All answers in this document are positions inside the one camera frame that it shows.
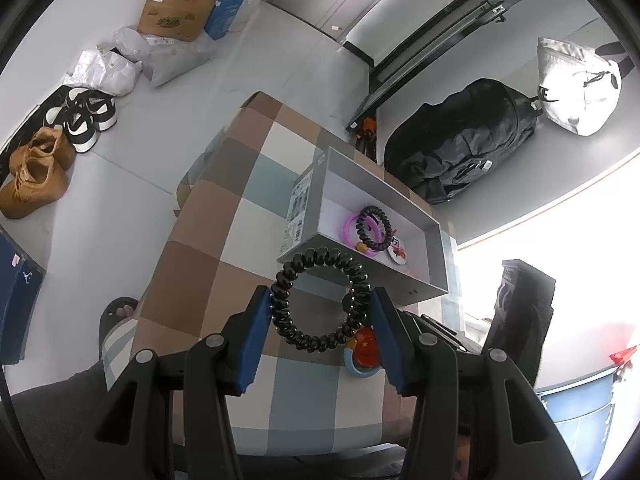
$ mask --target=black backpack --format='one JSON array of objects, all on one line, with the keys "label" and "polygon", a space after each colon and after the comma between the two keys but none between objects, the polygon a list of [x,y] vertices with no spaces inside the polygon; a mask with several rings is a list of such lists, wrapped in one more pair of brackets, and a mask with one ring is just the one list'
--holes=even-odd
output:
[{"label": "black backpack", "polygon": [[533,134],[542,113],[534,100],[478,79],[439,105],[425,103],[386,143],[385,170],[430,204],[446,202]]}]

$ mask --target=checkered bed sheet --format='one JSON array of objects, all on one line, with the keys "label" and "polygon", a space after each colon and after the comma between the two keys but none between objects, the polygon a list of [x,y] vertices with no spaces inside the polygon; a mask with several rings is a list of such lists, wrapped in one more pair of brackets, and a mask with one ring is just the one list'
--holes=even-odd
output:
[{"label": "checkered bed sheet", "polygon": [[[440,222],[450,292],[407,309],[455,330],[463,326],[450,225],[353,146],[258,92],[178,186],[178,219],[136,319],[121,322],[105,340],[109,387],[137,351],[151,348],[164,355],[190,348],[243,311],[257,285],[273,282],[290,190],[329,146]],[[290,300],[296,324],[311,333],[334,330],[344,316],[344,290],[308,274],[295,286]],[[415,399],[399,397],[383,370],[354,378],[342,366],[342,348],[297,351],[273,327],[254,384],[244,396],[227,402],[242,454],[319,454],[394,442],[408,436],[415,408]],[[184,441],[180,394],[174,402],[174,440]]]}]

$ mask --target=pink hair tie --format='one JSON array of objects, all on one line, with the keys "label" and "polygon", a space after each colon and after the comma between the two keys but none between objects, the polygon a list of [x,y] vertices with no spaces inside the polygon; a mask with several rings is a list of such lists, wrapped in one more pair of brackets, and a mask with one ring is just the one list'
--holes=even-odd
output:
[{"label": "pink hair tie", "polygon": [[[360,213],[354,213],[353,215],[349,216],[345,220],[342,226],[342,243],[344,243],[347,247],[351,249],[356,249],[358,252],[362,252],[362,251],[359,251],[356,246],[358,243],[360,243],[360,240],[354,243],[353,239],[351,238],[351,233],[349,232],[349,230],[351,229],[351,225],[356,221],[359,215]],[[376,221],[370,216],[367,216],[365,218],[365,224],[373,232],[374,236],[372,238],[375,238],[377,242],[382,242],[383,241],[382,231],[380,230],[380,226],[376,223]],[[375,256],[376,254],[378,254],[378,252],[372,251],[371,249],[367,248],[367,251],[364,254],[366,256]]]}]

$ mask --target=person's leg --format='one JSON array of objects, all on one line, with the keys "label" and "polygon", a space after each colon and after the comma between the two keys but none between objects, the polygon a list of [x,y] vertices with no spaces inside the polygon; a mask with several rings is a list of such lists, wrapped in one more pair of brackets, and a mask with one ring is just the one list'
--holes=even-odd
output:
[{"label": "person's leg", "polygon": [[[133,298],[118,298],[107,306],[100,318],[100,347],[110,330],[131,316],[137,304]],[[58,478],[85,422],[106,392],[104,369],[98,361],[66,381],[12,396],[22,431],[47,480]],[[4,410],[0,410],[0,419],[8,427]]]}]

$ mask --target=grey pants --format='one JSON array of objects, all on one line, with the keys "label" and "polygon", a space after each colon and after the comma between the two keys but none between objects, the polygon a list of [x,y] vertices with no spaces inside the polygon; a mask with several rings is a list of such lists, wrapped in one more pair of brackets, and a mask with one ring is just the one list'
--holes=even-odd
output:
[{"label": "grey pants", "polygon": [[[71,450],[107,393],[102,362],[54,384],[12,396],[27,443],[47,480],[59,477]],[[4,410],[0,418],[8,427]]]}]

